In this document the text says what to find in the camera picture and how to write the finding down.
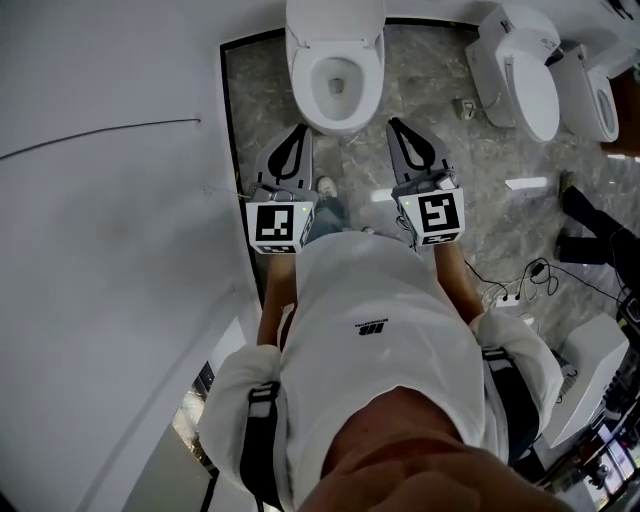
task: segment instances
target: toilet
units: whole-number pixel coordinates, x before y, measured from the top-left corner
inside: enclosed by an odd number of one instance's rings
[[[288,0],[291,87],[302,116],[326,135],[361,130],[384,82],[384,0]]]
[[[560,37],[551,21],[528,7],[499,5],[478,33],[480,39],[466,54],[489,120],[499,127],[517,126],[537,142],[553,139],[560,106],[545,62]]]
[[[560,117],[570,132],[599,142],[618,138],[618,114],[609,78],[630,67],[635,50],[615,34],[591,33],[551,66]]]

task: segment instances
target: jeans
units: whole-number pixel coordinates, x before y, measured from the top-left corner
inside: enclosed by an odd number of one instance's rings
[[[596,238],[558,237],[559,259],[567,263],[614,267],[624,284],[632,290],[640,285],[640,240],[603,211],[596,210],[575,187],[562,199],[564,212],[593,232]]]
[[[306,243],[311,243],[321,236],[342,231],[353,231],[348,225],[347,212],[338,198],[329,197],[318,203]]]

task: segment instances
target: tile floor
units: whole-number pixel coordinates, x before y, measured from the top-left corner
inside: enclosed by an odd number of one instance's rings
[[[515,129],[496,128],[484,114],[472,121],[456,118],[451,101],[476,97],[464,55],[477,35],[459,29],[390,25],[385,28],[385,85],[374,119],[357,136],[330,138],[314,134],[315,177],[327,175],[348,205],[352,227],[371,226],[387,236],[405,239],[395,224],[393,202],[371,201],[371,192],[395,185],[385,125],[392,116],[424,125],[444,140],[464,188],[467,230],[461,245],[467,259],[486,279],[518,279],[538,256],[552,263],[555,237],[569,220],[556,199],[559,171],[579,174],[579,184],[600,208],[636,233],[640,231],[640,163],[606,157],[597,143],[561,128],[550,143],[538,144]],[[284,38],[227,52],[232,120],[240,175],[245,190],[253,181],[255,158],[278,132],[303,122],[291,91]],[[505,179],[544,176],[549,186],[511,191]],[[433,267],[432,250],[420,249]],[[602,290],[617,296],[616,275],[608,266],[562,264]],[[557,347],[576,326],[601,311],[614,315],[615,301],[555,271],[558,291],[546,296],[540,286],[530,303],[522,300],[514,314],[530,313],[541,336]],[[479,291],[487,285],[478,282]]]

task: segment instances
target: sleeve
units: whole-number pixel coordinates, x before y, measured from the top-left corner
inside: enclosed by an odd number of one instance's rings
[[[520,318],[490,309],[469,325],[481,347],[500,347],[513,358],[540,415],[542,432],[562,387],[562,372],[547,344]]]
[[[280,349],[271,345],[246,346],[220,367],[198,423],[200,443],[211,462],[234,485],[240,478],[248,397],[252,388],[280,379]]]

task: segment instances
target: person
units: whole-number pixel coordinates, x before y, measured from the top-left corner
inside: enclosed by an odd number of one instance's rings
[[[591,231],[595,238],[569,236],[563,228],[556,240],[556,259],[565,263],[603,265],[616,269],[620,279],[632,292],[640,290],[640,241],[609,215],[597,210],[575,186],[576,174],[560,177],[560,200],[564,213]]]
[[[317,189],[310,242],[271,259],[257,344],[213,382],[199,423],[213,464],[245,487],[248,396],[276,381],[285,442],[261,450],[286,457],[292,510],[569,510],[505,465],[506,408],[485,388],[482,347],[501,347],[534,404],[533,441],[562,384],[545,343],[484,312],[456,243],[435,246],[434,276],[402,242],[352,231],[329,178]]]

